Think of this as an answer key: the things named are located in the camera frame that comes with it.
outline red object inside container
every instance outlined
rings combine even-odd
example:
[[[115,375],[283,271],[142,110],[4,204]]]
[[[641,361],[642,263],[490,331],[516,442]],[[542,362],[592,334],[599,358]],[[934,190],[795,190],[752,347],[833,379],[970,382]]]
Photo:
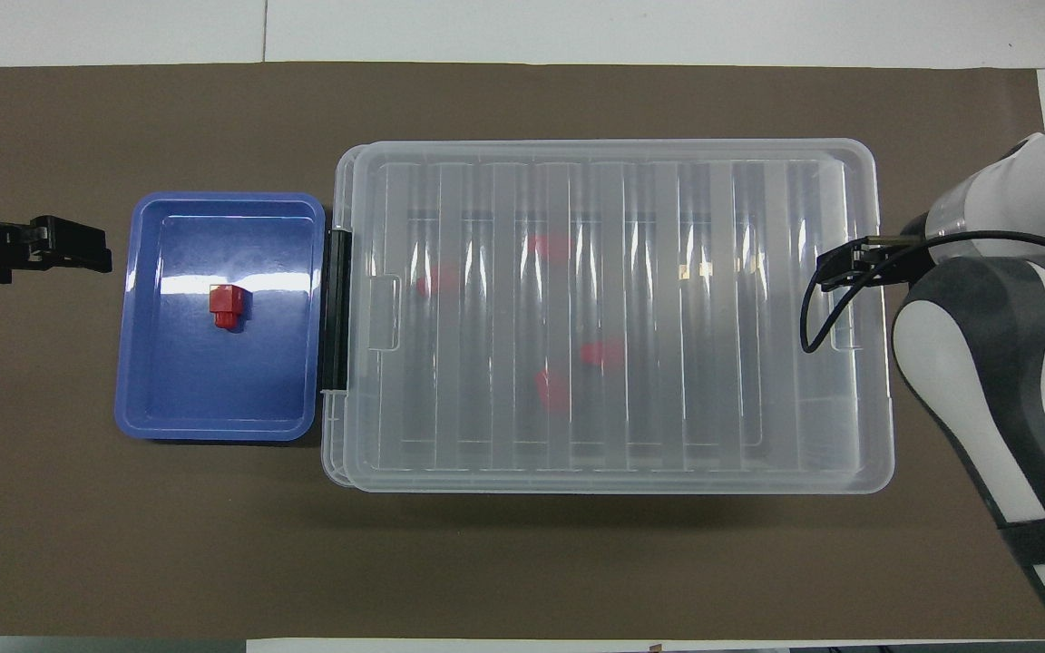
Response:
[[[572,257],[572,239],[536,235],[527,239],[527,251],[552,263],[566,263]]]
[[[572,410],[572,384],[563,375],[543,369],[534,376],[534,387],[547,413],[567,413]]]
[[[245,288],[239,285],[212,285],[208,289],[208,311],[220,329],[236,329],[245,312]]]
[[[424,298],[436,297],[439,293],[452,293],[461,286],[462,278],[452,265],[433,265],[415,283],[418,294]]]
[[[586,343],[580,347],[580,360],[597,368],[619,367],[623,365],[625,350],[622,339]]]

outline black cable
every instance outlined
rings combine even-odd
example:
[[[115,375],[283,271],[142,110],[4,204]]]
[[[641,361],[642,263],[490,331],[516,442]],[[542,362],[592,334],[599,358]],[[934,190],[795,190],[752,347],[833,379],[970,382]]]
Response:
[[[865,285],[878,277],[879,274],[892,267],[899,260],[913,255],[913,253],[936,248],[938,244],[957,243],[961,240],[1014,240],[1019,241],[1019,243],[1039,244],[1041,248],[1045,248],[1045,236],[1027,234],[1024,231],[1002,230],[963,231],[961,234],[935,236],[921,241],[921,243],[911,244],[911,247],[896,252],[895,255],[888,257],[882,263],[875,264],[874,267],[863,273],[862,276],[856,278],[850,289],[833,306],[833,310],[829,311],[829,317],[821,323],[821,329],[818,329],[816,335],[810,341],[808,335],[809,303],[813,301],[813,293],[816,290],[816,276],[813,276],[809,279],[808,288],[805,288],[805,298],[800,301],[800,350],[804,350],[805,353],[815,352],[825,343],[825,340],[829,336],[829,332],[833,330],[833,325],[841,318],[846,306],[850,305],[851,301],[854,301],[857,294],[861,293],[865,288]]]

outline blue tray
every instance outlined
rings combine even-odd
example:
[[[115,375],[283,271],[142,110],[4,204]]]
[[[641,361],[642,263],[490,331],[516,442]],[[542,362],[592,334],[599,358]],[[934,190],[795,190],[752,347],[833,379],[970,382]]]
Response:
[[[156,193],[127,253],[115,421],[136,438],[292,441],[312,424],[325,211],[298,193]],[[231,331],[209,286],[249,290]]]

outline brown mat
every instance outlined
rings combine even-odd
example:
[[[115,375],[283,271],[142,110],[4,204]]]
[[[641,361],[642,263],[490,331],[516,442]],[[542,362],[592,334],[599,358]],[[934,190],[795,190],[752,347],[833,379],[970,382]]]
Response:
[[[886,231],[1042,127],[1034,71],[250,64],[0,69],[0,219],[108,231],[119,272],[0,285],[0,635],[1043,637],[896,381],[898,472],[844,497],[393,496],[296,446],[112,418],[130,214],[306,190],[399,138],[849,136]],[[890,294],[890,306],[900,301]]]

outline transparent storage box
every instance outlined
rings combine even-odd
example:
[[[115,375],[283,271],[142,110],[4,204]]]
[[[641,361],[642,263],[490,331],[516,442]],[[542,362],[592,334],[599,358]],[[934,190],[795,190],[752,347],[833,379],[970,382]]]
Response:
[[[800,351],[818,253],[876,234],[851,140],[386,141],[345,154],[365,491],[843,493],[892,472],[881,293]],[[823,316],[830,297],[818,297]]]

